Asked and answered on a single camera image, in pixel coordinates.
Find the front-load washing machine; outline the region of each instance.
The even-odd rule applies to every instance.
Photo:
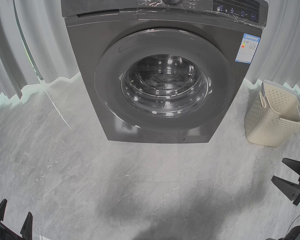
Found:
[[[61,0],[108,140],[208,142],[249,69],[264,0]]]

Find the basket handle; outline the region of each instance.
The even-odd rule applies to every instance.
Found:
[[[261,102],[262,107],[266,108],[267,104],[266,104],[265,98],[262,95],[262,91],[260,91],[259,96],[260,96],[260,102]]]

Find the gray floor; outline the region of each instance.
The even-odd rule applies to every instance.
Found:
[[[297,181],[281,159],[300,160],[300,131],[278,148],[248,142],[244,84],[204,144],[108,141],[81,78],[47,93],[62,117],[44,91],[0,106],[0,201],[17,232],[31,211],[34,239],[264,240],[300,214],[270,181]]]

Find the plastic wrap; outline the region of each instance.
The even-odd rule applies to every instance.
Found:
[[[137,3],[138,9],[157,7],[208,13],[262,29],[268,16],[268,3],[264,0],[181,0],[175,4],[163,0],[138,0]]]

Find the laundry basket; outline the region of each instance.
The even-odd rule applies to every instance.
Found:
[[[300,128],[300,97],[284,86],[264,80],[245,116],[249,142],[277,147]]]

